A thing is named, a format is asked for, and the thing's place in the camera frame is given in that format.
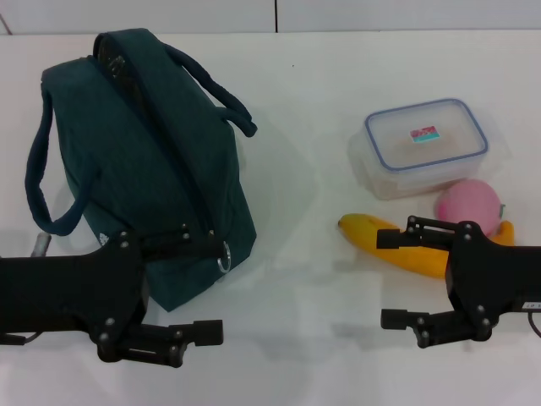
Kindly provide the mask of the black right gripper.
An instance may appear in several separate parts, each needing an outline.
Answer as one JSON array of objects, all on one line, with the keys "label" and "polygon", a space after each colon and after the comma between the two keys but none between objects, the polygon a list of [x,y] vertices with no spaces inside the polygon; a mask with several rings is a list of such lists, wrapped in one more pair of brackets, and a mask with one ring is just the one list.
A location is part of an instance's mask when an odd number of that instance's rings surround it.
[{"label": "black right gripper", "polygon": [[411,328],[420,348],[472,340],[487,341],[506,313],[540,311],[540,248],[502,245],[490,240],[475,222],[443,222],[410,216],[406,228],[381,229],[377,249],[425,247],[450,251],[447,290],[453,311],[429,314],[383,309],[386,330]]}]

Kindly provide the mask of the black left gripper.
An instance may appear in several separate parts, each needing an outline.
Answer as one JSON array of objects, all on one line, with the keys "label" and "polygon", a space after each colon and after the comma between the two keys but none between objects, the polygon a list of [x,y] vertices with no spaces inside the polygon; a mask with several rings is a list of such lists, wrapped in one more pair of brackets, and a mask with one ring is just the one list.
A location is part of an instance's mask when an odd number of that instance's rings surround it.
[{"label": "black left gripper", "polygon": [[223,321],[139,324],[146,310],[144,262],[212,259],[231,269],[231,249],[214,230],[121,232],[86,255],[1,260],[1,343],[23,346],[43,332],[85,332],[107,363],[179,368],[187,347],[223,344]]}]

